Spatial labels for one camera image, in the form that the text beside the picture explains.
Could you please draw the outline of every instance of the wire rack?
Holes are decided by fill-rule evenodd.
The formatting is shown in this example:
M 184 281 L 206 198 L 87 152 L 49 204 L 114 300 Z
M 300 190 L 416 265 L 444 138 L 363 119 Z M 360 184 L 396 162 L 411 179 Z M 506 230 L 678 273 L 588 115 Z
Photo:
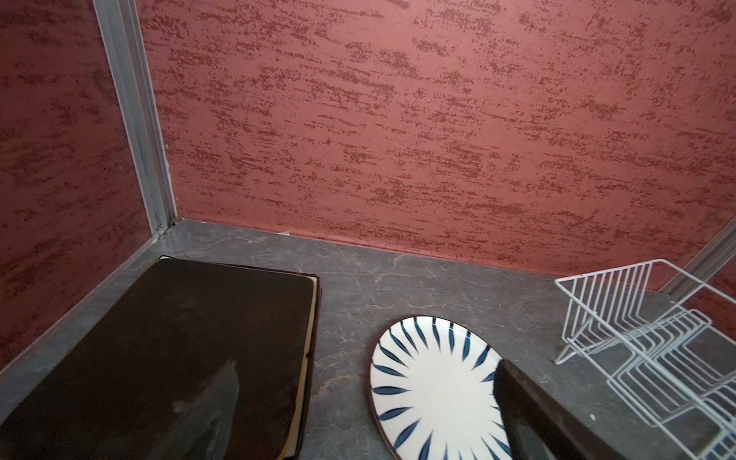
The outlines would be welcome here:
M 647 287 L 660 267 L 695 287 L 681 301 L 657 309 L 648 302 Z M 683 306 L 703 289 L 736 300 L 664 259 L 555 283 L 570 297 L 562 331 L 566 345 L 555 364 L 584 356 L 645 423 L 661 428 L 690 458 L 736 460 L 736 366 L 724 369 L 722 360 L 712 359 L 714 353 L 702 352 L 703 343 L 715 337 L 715 355 L 736 356 L 736 342 L 714 329 L 708 316 Z M 671 429 L 671 422 L 693 411 L 712 424 L 704 444 L 692 445 Z

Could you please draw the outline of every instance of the white plate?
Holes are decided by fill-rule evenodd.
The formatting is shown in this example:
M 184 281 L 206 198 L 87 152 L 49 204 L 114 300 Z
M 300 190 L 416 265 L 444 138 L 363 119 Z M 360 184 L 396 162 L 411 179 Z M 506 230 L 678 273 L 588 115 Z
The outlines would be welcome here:
M 402 460 L 509 460 L 493 397 L 501 357 L 483 339 L 434 316 L 391 326 L 373 350 L 371 401 Z

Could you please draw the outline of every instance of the blue stripe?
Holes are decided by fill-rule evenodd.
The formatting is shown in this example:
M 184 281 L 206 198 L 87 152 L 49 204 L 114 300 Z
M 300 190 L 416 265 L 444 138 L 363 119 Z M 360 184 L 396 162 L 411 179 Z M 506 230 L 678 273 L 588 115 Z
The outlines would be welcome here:
M 414 349 L 418 353 L 419 350 L 417 350 L 417 346 L 414 344 L 414 340 L 411 338 L 411 336 L 409 335 L 409 333 L 406 332 L 406 328 L 404 327 L 404 320 L 403 319 L 401 320 L 401 330 L 404 331 L 404 336 L 406 337 L 406 340 L 409 340 L 409 343 L 411 344 L 411 346 L 414 347 Z
M 406 393 L 407 389 L 399 388 L 398 386 L 376 386 L 373 392 L 376 394 L 400 394 Z
M 404 441 L 409 438 L 411 432 L 414 431 L 414 429 L 417 427 L 417 423 L 419 423 L 419 420 L 404 428 L 403 431 L 399 433 L 399 436 L 396 438 L 396 442 L 394 443 L 394 449 L 398 449 L 404 443 Z
M 491 446 L 489 446 L 489 445 L 488 445 L 488 443 L 486 442 L 486 440 L 485 440 L 485 439 L 483 439 L 483 438 L 481 438 L 481 441 L 483 441 L 483 443 L 484 443 L 484 444 L 486 445 L 486 447 L 488 448 L 488 451 L 489 451 L 489 452 L 491 453 L 491 456 L 493 457 L 493 460 L 500 460 L 500 459 L 498 458 L 498 456 L 496 455 L 496 452 L 494 452 L 494 451 L 493 451 L 493 449 L 491 448 Z
M 450 354 L 453 354 L 453 351 L 455 350 L 455 333 L 453 332 L 453 328 L 455 327 L 455 323 L 450 323 Z
M 462 347 L 462 360 L 465 361 L 467 354 L 470 352 L 470 331 L 465 334 L 465 345 Z
M 430 444 L 432 444 L 432 433 L 429 433 L 429 437 L 424 441 L 424 445 L 422 446 L 422 450 L 419 451 L 419 457 L 417 460 L 427 460 L 427 457 L 429 457 Z
M 488 350 L 490 350 L 490 349 L 491 349 L 491 346 L 490 345 L 486 345 L 486 349 L 483 350 L 483 352 L 481 353 L 481 355 L 478 357 L 478 360 L 475 362 L 475 366 L 473 366 L 473 369 L 475 369 L 476 367 L 480 366 L 481 364 L 483 364 L 486 361 L 486 357 L 488 356 Z
M 391 332 L 391 329 L 389 329 L 389 335 L 391 336 L 391 338 L 392 338 L 392 339 L 394 339 L 394 343 L 395 343 L 395 344 L 396 344 L 396 345 L 397 345 L 397 346 L 398 346 L 398 347 L 399 347 L 399 348 L 400 348 L 401 350 L 403 350 L 403 352 L 404 352 L 404 353 L 406 353 L 407 355 L 409 355 L 409 358 L 412 358 L 412 359 L 414 359 L 414 357 L 413 357 L 413 356 L 411 355 L 411 353 L 409 352 L 409 350 L 407 350 L 407 349 L 406 349 L 406 347 L 404 346 L 404 344 L 403 344 L 403 343 L 401 343 L 401 342 L 399 341 L 399 339 L 397 339 L 397 338 L 396 338 L 396 336 L 394 335 L 394 333 L 393 333 L 393 332 Z
M 380 364 L 373 363 L 373 367 L 380 370 L 381 372 L 385 372 L 386 374 L 396 375 L 397 377 L 406 377 L 401 372 L 395 371 L 392 368 L 387 367 L 387 366 L 381 366 Z
M 503 452 L 506 452 L 509 455 L 511 455 L 511 449 L 509 449 L 509 446 L 505 445 L 504 443 L 496 439 L 496 436 L 491 435 L 491 437 L 496 441 L 496 444 L 501 446 L 501 448 L 503 449 Z
M 398 417 L 404 412 L 408 411 L 411 407 L 397 407 L 396 409 L 389 409 L 378 416 L 381 420 L 390 420 L 394 417 Z
M 434 334 L 434 339 L 437 340 L 437 348 L 442 350 L 442 347 L 439 345 L 439 332 L 437 332 L 437 318 L 432 318 L 432 333 Z
M 417 317 L 414 317 L 414 327 L 417 329 L 417 333 L 419 334 L 419 338 L 422 339 L 422 342 L 424 342 L 424 346 L 427 347 L 427 350 L 429 350 L 429 345 L 427 345 L 427 339 L 424 337 L 424 333 L 422 332 L 422 328 L 419 327 L 419 323 L 417 322 Z
M 381 349 L 381 351 L 383 352 L 384 355 L 388 356 L 390 359 L 393 359 L 394 361 L 396 361 L 397 363 L 401 364 L 402 366 L 408 367 L 406 364 L 403 363 L 403 361 L 401 361 L 399 358 L 397 358 L 394 353 L 391 353 L 386 348 L 383 348 L 383 345 L 381 345 L 380 342 L 378 342 L 378 347 Z

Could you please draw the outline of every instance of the oval plate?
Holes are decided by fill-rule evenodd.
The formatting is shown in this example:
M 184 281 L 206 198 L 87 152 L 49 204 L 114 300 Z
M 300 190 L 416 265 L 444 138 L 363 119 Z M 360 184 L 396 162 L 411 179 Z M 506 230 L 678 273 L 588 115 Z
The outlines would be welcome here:
M 509 460 L 493 397 L 501 357 L 483 339 L 434 316 L 393 324 L 373 350 L 373 414 L 402 460 Z

